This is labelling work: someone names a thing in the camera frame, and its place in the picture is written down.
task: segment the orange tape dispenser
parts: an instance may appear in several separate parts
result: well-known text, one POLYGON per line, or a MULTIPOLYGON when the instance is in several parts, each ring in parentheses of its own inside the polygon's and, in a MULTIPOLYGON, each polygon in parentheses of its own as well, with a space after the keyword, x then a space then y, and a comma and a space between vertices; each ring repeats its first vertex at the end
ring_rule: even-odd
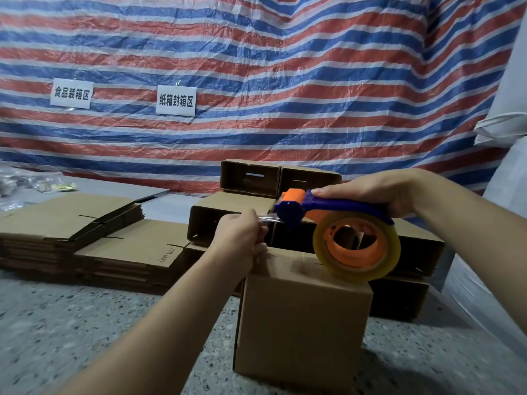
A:
POLYGON ((274 212, 290 228, 300 225, 304 216, 317 223, 313 234, 317 258, 334 275, 347 281, 379 279, 399 261, 399 237, 384 205, 322 199, 315 197, 311 190, 291 188, 282 194, 274 212), (359 244, 349 249, 339 245, 336 235, 343 227, 354 234, 356 244, 366 246, 359 244))

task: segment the plastic bag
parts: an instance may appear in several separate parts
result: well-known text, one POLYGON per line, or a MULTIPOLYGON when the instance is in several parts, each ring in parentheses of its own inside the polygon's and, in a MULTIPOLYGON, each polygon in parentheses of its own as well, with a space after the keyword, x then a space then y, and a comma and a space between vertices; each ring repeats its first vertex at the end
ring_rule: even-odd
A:
POLYGON ((75 191, 75 183, 61 172, 33 172, 0 164, 0 195, 10 196, 17 188, 34 188, 43 193, 75 191))
POLYGON ((9 201, 0 202, 0 213, 14 211, 16 209, 20 209, 20 208, 23 208, 24 206, 32 205, 32 204, 34 203, 17 201, 16 199, 10 199, 9 201))

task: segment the hand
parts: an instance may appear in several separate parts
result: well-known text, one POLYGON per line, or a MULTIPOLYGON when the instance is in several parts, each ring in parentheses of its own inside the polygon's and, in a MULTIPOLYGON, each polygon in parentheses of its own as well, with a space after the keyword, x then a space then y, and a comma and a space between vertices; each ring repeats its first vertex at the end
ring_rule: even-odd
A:
POLYGON ((436 179, 442 178, 423 169, 399 169, 361 176, 347 183, 316 188, 312 192, 320 198, 387 204, 392 218, 402 218, 416 213, 421 185, 436 179))
POLYGON ((243 279, 253 268, 254 257, 267 250, 264 237, 268 228, 253 209, 223 216, 207 252, 219 263, 230 265, 233 274, 243 279))

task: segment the roll of packing tape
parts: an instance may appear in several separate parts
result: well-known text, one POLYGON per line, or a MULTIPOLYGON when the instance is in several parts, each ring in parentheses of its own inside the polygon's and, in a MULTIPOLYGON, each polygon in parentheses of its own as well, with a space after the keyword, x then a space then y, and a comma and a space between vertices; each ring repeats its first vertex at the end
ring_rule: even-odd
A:
POLYGON ((361 212, 329 212, 318 221, 313 248, 320 262, 334 275, 351 282, 380 279, 391 272, 400 257, 399 236, 394 226, 361 212), (335 242, 344 226, 367 226, 376 239, 369 247, 349 250, 335 242))

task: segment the cardboard box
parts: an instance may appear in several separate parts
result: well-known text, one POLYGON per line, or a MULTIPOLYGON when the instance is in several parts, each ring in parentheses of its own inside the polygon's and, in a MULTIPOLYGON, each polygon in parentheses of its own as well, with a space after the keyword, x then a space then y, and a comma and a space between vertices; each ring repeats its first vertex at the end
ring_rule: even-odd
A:
POLYGON ((253 208, 258 215, 273 209, 274 199, 251 195, 218 192, 201 199, 190 209, 187 239, 208 246, 214 238, 218 221, 229 213, 241 213, 253 208))
POLYGON ((400 258, 392 275, 430 277, 445 243, 436 235, 404 219, 394 219, 400 240, 400 258))
POLYGON ((234 371, 350 389, 372 301, 369 285, 334 278, 314 255, 269 251, 243 288, 234 371))
POLYGON ((171 286, 201 256, 189 245, 186 224, 144 219, 75 255, 93 262, 99 277, 171 286))
POLYGON ((308 190, 341 180, 339 173, 322 169, 228 159, 221 163, 220 187, 225 192, 277 199, 290 188, 308 190))
MULTIPOLYGON (((391 274, 416 278, 431 276, 443 252, 444 242, 431 232, 404 219, 394 219, 394 221, 395 229, 399 235, 401 255, 391 274)), ((291 230, 282 223, 276 223, 273 225, 269 245, 276 248, 313 253, 315 227, 315 223, 303 221, 300 226, 291 230)), ((351 228, 343 227, 335 239, 337 237, 340 237, 338 241, 340 245, 352 249, 355 233, 351 228)))
POLYGON ((280 167, 269 162, 228 159, 221 163, 220 187, 229 193, 276 198, 280 167))
POLYGON ((302 166, 282 165, 280 168, 280 183, 278 193, 280 196, 290 188, 301 188, 302 190, 312 190, 330 184, 338 184, 342 181, 342 176, 337 172, 324 171, 302 166))
POLYGON ((423 279, 384 277, 369 282, 373 290, 370 316, 409 321, 417 318, 428 288, 423 279))
POLYGON ((3 214, 0 238, 5 248, 77 250, 122 227, 131 211, 142 219, 132 199, 71 193, 3 214))

